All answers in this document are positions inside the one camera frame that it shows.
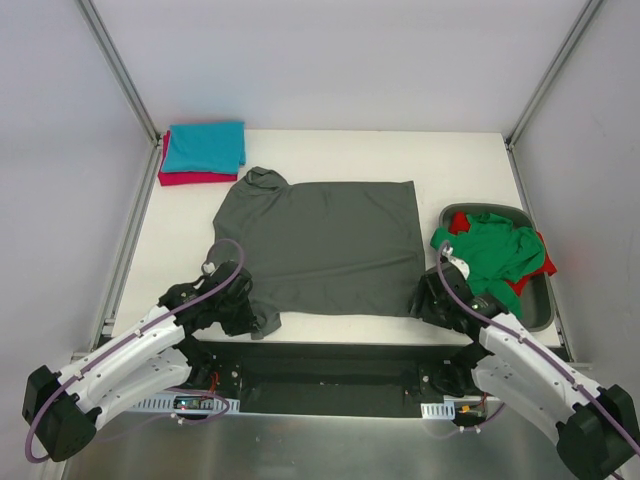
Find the grey t-shirt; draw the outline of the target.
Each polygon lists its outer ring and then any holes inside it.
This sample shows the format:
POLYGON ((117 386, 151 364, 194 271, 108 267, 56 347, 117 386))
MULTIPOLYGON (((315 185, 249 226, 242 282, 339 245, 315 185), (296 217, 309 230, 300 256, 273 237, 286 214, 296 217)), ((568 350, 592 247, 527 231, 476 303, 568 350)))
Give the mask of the grey t-shirt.
POLYGON ((244 251, 255 338, 277 330, 283 313, 407 317, 425 271, 411 181, 290 184, 254 167, 230 188, 213 228, 227 242, 215 264, 244 251))

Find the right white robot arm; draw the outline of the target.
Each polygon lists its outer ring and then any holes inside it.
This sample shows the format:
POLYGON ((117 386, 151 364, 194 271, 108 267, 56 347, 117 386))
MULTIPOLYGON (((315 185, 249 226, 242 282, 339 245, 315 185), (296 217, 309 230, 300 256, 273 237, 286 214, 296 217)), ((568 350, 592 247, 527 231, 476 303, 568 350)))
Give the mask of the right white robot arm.
POLYGON ((603 387, 541 344, 490 294, 475 295, 450 262, 426 271, 411 305, 418 319, 470 338, 430 376, 440 394, 481 391, 536 426, 579 479, 616 475, 639 453, 639 424, 631 396, 603 387))

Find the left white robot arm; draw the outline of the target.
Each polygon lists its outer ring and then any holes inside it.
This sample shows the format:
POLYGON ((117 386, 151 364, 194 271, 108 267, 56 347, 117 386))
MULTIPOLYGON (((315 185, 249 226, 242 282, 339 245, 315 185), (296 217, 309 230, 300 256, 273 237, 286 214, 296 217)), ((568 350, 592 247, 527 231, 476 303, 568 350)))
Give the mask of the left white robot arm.
POLYGON ((65 461, 120 413, 164 390, 218 402, 222 375, 195 332, 218 323, 229 335, 257 324, 251 274, 227 261, 196 281, 176 284, 121 335, 57 371, 42 365, 26 380, 22 416, 28 462, 65 461))

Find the grey plastic basket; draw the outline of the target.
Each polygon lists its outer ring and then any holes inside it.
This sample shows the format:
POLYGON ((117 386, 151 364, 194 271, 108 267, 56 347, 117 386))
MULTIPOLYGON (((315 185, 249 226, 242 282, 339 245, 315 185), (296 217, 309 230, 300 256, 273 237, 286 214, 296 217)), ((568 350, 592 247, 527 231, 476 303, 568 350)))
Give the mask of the grey plastic basket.
MULTIPOLYGON (((456 203, 445 207, 439 215, 439 225, 449 228, 454 215, 492 213, 510 219, 515 227, 534 227, 529 214, 516 207, 490 203, 456 203)), ((533 275, 523 286, 520 295, 523 318, 521 323, 530 331, 546 329, 554 321, 554 302, 549 275, 542 272, 533 275)))

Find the folded magenta t-shirt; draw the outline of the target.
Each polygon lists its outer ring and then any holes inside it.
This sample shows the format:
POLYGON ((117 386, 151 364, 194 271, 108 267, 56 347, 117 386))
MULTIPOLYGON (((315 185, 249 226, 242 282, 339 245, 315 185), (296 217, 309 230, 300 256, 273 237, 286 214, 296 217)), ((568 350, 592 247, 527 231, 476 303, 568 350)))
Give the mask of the folded magenta t-shirt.
POLYGON ((162 159, 157 179, 162 187, 174 187, 201 184, 231 183, 238 179, 237 173, 219 173, 212 171, 177 170, 180 163, 174 153, 172 134, 167 130, 163 135, 162 159))

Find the folded teal t-shirt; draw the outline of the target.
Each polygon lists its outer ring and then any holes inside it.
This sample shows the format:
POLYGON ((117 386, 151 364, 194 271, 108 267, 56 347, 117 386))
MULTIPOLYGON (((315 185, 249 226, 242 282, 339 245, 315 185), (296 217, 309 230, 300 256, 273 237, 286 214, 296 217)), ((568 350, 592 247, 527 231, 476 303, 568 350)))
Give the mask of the folded teal t-shirt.
POLYGON ((236 175, 246 164, 245 124, 173 124, 161 171, 236 175))

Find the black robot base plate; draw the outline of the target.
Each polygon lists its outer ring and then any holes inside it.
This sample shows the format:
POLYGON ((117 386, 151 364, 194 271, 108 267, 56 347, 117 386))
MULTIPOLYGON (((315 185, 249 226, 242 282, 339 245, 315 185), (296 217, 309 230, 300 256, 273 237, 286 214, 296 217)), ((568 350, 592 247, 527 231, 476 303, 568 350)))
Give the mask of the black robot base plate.
POLYGON ((250 414, 418 418, 459 345, 204 341, 219 395, 250 414))

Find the left aluminium frame post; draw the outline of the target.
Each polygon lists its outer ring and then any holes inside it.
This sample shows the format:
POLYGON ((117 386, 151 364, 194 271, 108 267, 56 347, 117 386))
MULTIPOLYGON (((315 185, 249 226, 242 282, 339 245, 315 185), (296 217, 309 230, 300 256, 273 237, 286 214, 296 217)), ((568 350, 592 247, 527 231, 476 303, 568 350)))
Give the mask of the left aluminium frame post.
POLYGON ((148 140, 155 145, 160 133, 155 126, 151 115, 144 105, 142 97, 118 51, 118 48, 97 9, 95 2, 91 0, 75 0, 78 11, 83 17, 89 31, 94 37, 116 83, 120 87, 124 97, 131 107, 134 116, 143 129, 148 140))

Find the aluminium frame post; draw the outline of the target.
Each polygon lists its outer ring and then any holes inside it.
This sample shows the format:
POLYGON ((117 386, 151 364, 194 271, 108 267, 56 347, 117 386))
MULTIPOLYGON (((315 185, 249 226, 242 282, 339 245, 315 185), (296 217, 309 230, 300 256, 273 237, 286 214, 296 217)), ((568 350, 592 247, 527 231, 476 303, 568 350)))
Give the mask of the aluminium frame post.
POLYGON ((567 34, 561 41, 556 53, 525 104, 516 123, 504 137, 505 146, 508 151, 514 149, 524 134, 534 114, 556 80, 560 77, 564 67, 575 53, 579 43, 605 4, 605 0, 588 0, 584 2, 577 17, 572 22, 567 34))
POLYGON ((134 116, 143 129, 148 140, 155 145, 160 133, 155 126, 151 115, 144 105, 142 97, 118 51, 118 48, 97 9, 95 2, 91 0, 75 0, 78 11, 83 17, 89 31, 94 37, 116 83, 120 87, 124 97, 131 107, 134 116))

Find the right aluminium frame post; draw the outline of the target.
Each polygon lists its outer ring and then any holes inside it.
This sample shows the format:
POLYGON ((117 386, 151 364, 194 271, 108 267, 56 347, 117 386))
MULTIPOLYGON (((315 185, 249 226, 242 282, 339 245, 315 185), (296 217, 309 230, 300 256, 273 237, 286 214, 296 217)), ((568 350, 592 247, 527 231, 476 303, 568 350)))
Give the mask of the right aluminium frame post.
POLYGON ((584 2, 577 17, 572 22, 567 34, 561 41, 556 53, 525 104, 516 123, 504 137, 505 146, 508 151, 514 149, 524 134, 534 114, 556 80, 560 77, 564 67, 575 53, 579 43, 605 4, 605 0, 588 0, 584 2))

